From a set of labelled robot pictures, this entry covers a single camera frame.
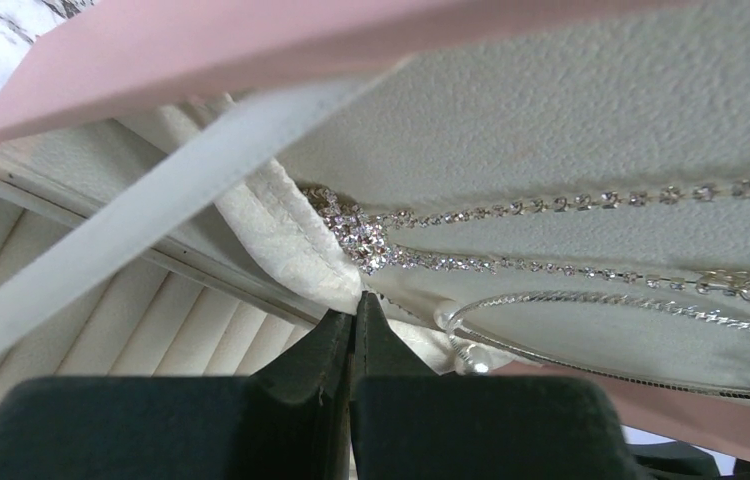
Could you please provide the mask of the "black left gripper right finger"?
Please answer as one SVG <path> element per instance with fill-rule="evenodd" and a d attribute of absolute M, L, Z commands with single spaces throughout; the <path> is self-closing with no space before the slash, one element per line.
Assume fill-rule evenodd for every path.
<path fill-rule="evenodd" d="M 361 479 L 642 479 L 597 385 L 566 376 L 439 375 L 357 308 L 351 439 Z"/>

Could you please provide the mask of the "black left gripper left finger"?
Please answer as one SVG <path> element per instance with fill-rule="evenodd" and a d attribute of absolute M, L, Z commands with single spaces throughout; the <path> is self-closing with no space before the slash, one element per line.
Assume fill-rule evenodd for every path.
<path fill-rule="evenodd" d="M 250 376 L 54 376 L 0 403 L 0 479 L 344 479 L 354 319 Z"/>

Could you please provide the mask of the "pink jewelry box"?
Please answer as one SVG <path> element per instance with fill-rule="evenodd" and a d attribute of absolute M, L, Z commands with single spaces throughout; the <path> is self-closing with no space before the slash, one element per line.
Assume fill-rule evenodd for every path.
<path fill-rule="evenodd" d="M 96 1 L 0 1 L 0 87 Z M 411 56 L 379 85 L 0 356 L 0 400 L 39 375 L 251 373 L 327 293 L 384 294 L 440 371 L 435 307 L 521 290 L 669 299 L 750 318 L 750 1 L 695 1 Z M 0 286 L 245 92 L 0 144 Z M 327 187 L 387 235 L 305 237 Z M 351 215 L 351 219 L 361 215 Z M 587 374 L 623 424 L 750 461 L 750 333 L 622 307 L 471 312 L 502 372 Z"/>

